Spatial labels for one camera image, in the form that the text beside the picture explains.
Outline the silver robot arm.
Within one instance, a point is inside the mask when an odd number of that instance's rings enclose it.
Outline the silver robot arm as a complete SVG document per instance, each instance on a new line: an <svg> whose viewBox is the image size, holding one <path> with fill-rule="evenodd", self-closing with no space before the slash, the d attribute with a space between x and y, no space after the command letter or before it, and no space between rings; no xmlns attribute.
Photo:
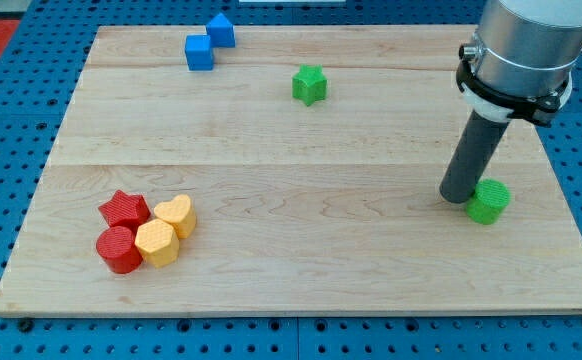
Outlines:
<svg viewBox="0 0 582 360"><path fill-rule="evenodd" d="M465 101L496 123L548 127L572 92L582 52L582 0L488 0L458 51Z"/></svg>

